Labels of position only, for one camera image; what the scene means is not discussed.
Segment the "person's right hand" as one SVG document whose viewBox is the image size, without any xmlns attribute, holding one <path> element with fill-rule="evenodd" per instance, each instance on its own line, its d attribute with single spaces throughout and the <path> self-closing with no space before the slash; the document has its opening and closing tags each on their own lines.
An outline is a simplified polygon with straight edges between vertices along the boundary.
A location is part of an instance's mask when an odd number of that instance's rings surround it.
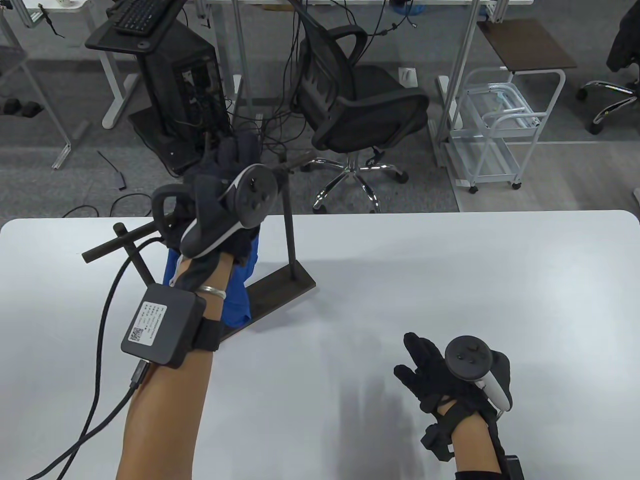
<svg viewBox="0 0 640 480">
<path fill-rule="evenodd" d="M 406 333 L 403 343 L 414 368 L 396 365 L 393 373 L 419 400 L 420 408 L 434 416 L 443 434 L 453 434 L 455 427 L 473 414 L 480 414 L 489 425 L 495 425 L 499 411 L 513 406 L 509 361 L 480 339 L 469 335 L 455 338 L 445 354 L 431 340 L 416 333 Z M 506 407 L 495 407 L 486 394 L 487 387 L 477 385 L 487 374 L 492 374 L 502 389 Z"/>
</svg>

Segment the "person's left hand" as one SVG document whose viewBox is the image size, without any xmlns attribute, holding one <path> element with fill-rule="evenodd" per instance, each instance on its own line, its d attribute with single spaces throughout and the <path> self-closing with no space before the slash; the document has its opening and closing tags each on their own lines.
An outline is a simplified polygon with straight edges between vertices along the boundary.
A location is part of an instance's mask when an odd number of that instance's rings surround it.
<svg viewBox="0 0 640 480">
<path fill-rule="evenodd" d="M 260 161 L 256 135 L 245 132 L 221 140 L 183 176 L 182 183 L 153 195 L 153 218 L 160 221 L 168 198 L 174 199 L 172 222 L 158 227 L 170 249 L 189 265 L 173 286 L 196 292 L 215 272 L 223 254 L 244 265 L 260 226 L 274 205 L 279 186 L 272 169 Z"/>
</svg>

